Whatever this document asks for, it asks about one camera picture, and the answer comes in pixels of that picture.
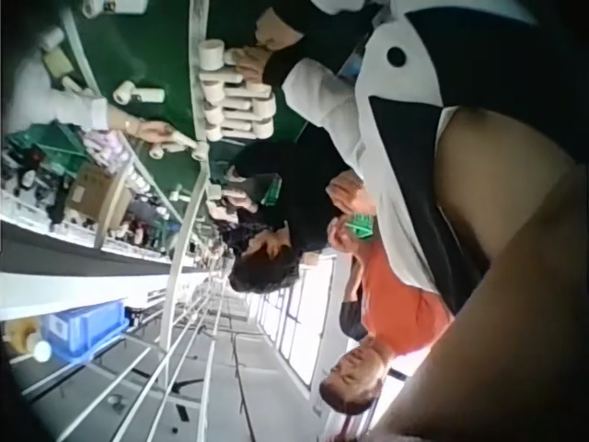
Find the white shirt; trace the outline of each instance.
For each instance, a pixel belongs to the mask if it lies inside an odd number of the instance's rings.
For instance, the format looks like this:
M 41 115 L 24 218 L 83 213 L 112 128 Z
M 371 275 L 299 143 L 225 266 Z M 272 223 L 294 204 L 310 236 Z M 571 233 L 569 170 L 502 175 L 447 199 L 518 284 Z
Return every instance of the white shirt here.
M 53 89 L 40 52 L 25 59 L 16 71 L 14 93 L 4 117 L 3 131 L 12 134 L 32 124 L 58 121 L 84 129 L 109 129 L 105 98 L 85 97 Z

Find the blue plastic bin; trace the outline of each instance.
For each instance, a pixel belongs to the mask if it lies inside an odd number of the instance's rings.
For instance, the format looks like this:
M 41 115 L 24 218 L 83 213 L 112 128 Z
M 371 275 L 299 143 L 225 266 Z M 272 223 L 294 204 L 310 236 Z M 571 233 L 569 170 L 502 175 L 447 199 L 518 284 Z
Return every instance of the blue plastic bin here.
M 42 334 L 55 355 L 79 364 L 92 359 L 100 346 L 123 333 L 128 326 L 122 301 L 113 301 L 45 315 Z

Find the orange shirt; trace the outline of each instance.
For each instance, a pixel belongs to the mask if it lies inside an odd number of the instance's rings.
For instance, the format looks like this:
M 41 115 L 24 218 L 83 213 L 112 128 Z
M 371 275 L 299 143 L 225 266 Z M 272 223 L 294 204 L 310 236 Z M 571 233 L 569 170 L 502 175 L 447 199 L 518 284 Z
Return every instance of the orange shirt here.
M 362 324 L 396 355 L 430 345 L 450 323 L 451 315 L 438 295 L 401 283 L 380 240 L 373 245 L 362 284 Z

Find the cardboard box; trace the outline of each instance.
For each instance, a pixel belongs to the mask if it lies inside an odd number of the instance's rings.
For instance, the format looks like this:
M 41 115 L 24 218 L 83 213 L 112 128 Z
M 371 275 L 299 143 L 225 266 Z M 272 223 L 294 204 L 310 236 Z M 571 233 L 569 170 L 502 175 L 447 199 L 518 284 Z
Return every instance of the cardboard box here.
M 75 182 L 67 195 L 65 205 L 98 222 L 100 211 L 105 205 L 114 181 L 115 178 L 109 175 L 103 168 L 86 163 L 80 168 Z M 124 188 L 121 192 L 121 198 L 119 198 L 115 206 L 109 228 L 119 228 L 132 198 L 131 191 Z

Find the white cylindrical part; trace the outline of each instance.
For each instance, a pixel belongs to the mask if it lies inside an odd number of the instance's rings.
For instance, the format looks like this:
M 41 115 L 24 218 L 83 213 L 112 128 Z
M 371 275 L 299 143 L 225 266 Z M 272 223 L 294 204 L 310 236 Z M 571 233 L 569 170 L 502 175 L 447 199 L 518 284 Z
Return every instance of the white cylindrical part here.
M 229 66 L 235 66 L 237 64 L 236 51 L 237 48 L 227 49 L 225 51 L 223 54 L 223 61 L 225 64 L 228 64 Z
M 274 120 L 266 118 L 261 122 L 254 122 L 253 132 L 260 140 L 270 138 L 274 134 Z
M 206 132 L 206 138 L 209 141 L 219 141 L 223 138 L 221 126 L 217 126 L 216 124 L 207 123 L 204 131 Z
M 131 96 L 135 101 L 142 103 L 163 103 L 166 91 L 155 87 L 137 87 Z
M 217 106 L 229 109 L 238 109 L 240 111 L 249 111 L 251 109 L 251 99 L 222 99 Z
M 276 113 L 276 97 L 271 94 L 267 99 L 254 99 L 253 110 L 261 118 L 271 118 Z
M 221 106 L 214 106 L 210 103 L 204 103 L 204 118 L 210 124 L 219 124 L 223 122 L 225 116 L 223 116 L 223 109 Z
M 161 145 L 153 145 L 149 149 L 149 156 L 153 159 L 162 159 L 164 157 L 164 149 Z
M 246 99 L 266 99 L 270 96 L 270 91 L 268 92 L 254 92 L 253 90 L 249 90 L 247 87 L 226 87 L 225 88 L 225 95 L 228 97 L 241 97 Z
M 251 131 L 251 122 L 245 120 L 223 120 L 221 127 L 226 129 L 237 129 L 238 131 Z
M 202 93 L 209 103 L 216 104 L 225 98 L 224 83 L 222 81 L 201 82 Z
M 255 140 L 257 138 L 253 132 L 236 131 L 233 129 L 225 129 L 221 134 L 228 138 L 247 138 L 248 140 Z
M 82 89 L 82 87 L 80 85 L 78 85 L 69 76 L 65 76 L 64 78 L 62 78 L 62 86 L 64 87 L 65 90 L 68 90 L 70 92 L 74 92 L 76 94 L 81 94 L 84 91 L 84 89 Z
M 235 67 L 223 67 L 216 71 L 201 71 L 199 73 L 201 81 L 223 81 L 224 83 L 239 84 L 243 81 L 243 76 L 236 71 Z
M 258 122 L 263 120 L 251 110 L 224 110 L 223 114 L 228 120 L 247 120 L 250 122 Z
M 123 81 L 122 84 L 112 93 L 112 97 L 117 103 L 124 106 L 125 104 L 129 104 L 129 101 L 131 101 L 131 95 L 133 94 L 134 90 L 135 85 L 131 81 Z
M 224 65 L 225 44 L 222 40 L 205 40 L 199 44 L 199 58 L 203 71 L 216 71 Z
M 246 89 L 256 92 L 257 94 L 266 94 L 267 97 L 269 97 L 272 92 L 272 86 L 263 83 L 252 83 L 251 81 L 246 82 Z
M 144 14 L 149 0 L 109 0 L 104 2 L 104 12 L 111 14 Z
M 188 136 L 179 131 L 174 131 L 174 133 L 172 134 L 172 140 L 178 143 L 179 145 L 187 145 L 188 147 L 192 148 L 196 147 L 196 141 L 194 141 L 193 139 L 189 138 Z
M 65 34 L 61 28 L 54 27 L 44 32 L 40 36 L 39 46 L 45 52 L 50 52 L 59 46 L 65 39 Z

